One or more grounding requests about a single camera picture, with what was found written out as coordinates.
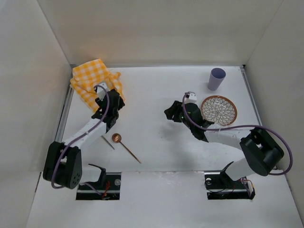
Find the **yellow white checkered cloth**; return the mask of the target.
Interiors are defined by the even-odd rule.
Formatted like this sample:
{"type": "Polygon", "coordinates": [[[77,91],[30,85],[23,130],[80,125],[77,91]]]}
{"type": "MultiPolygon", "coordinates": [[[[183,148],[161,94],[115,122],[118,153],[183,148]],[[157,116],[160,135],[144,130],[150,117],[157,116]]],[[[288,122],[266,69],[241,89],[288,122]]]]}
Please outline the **yellow white checkered cloth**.
{"type": "Polygon", "coordinates": [[[102,60],[95,59],[74,67],[70,84],[81,100],[95,112],[98,109],[98,105],[95,102],[97,93],[94,90],[94,86],[103,81],[106,82],[109,89],[115,89],[122,99],[125,99],[120,76],[120,72],[111,72],[102,60]]]}

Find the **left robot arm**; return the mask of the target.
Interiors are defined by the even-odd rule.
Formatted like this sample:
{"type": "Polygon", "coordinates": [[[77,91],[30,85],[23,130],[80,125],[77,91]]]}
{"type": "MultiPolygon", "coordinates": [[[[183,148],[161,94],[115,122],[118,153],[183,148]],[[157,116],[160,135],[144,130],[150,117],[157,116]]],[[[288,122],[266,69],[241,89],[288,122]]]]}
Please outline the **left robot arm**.
{"type": "Polygon", "coordinates": [[[124,101],[115,90],[105,91],[99,87],[103,98],[96,98],[99,108],[90,121],[76,134],[63,142],[52,142],[48,148],[43,169],[43,179],[51,182],[54,189],[74,189],[82,182],[82,153],[98,138],[115,125],[124,101]]]}

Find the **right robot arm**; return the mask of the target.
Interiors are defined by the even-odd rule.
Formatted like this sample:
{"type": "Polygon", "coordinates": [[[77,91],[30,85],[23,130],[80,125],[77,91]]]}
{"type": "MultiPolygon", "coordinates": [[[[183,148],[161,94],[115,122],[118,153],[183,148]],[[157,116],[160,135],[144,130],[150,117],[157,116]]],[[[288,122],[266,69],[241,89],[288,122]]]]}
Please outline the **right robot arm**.
{"type": "Polygon", "coordinates": [[[281,147],[261,127],[225,130],[214,122],[203,119],[195,103],[174,101],[164,113],[168,120],[186,125],[200,141],[220,143],[242,151],[244,158],[230,162],[220,171],[223,182],[237,181],[251,174],[267,176],[284,156],[281,147]]]}

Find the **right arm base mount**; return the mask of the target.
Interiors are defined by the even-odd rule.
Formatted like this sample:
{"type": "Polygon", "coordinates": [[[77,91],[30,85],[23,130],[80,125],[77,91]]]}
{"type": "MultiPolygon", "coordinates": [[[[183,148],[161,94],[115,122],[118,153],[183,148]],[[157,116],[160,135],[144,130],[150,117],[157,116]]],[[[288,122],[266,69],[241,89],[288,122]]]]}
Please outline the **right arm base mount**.
{"type": "Polygon", "coordinates": [[[205,172],[204,178],[209,200],[253,200],[256,196],[255,187],[247,177],[225,182],[220,172],[205,172]]]}

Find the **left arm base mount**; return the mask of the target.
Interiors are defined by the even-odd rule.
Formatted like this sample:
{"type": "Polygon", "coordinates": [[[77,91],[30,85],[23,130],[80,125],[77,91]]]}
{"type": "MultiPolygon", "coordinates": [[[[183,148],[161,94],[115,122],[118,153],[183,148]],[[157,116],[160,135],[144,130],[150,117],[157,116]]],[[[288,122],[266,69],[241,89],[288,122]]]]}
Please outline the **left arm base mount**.
{"type": "Polygon", "coordinates": [[[105,176],[103,186],[99,183],[79,185],[76,191],[76,200],[119,200],[121,188],[121,172],[109,172],[105,176]]]}

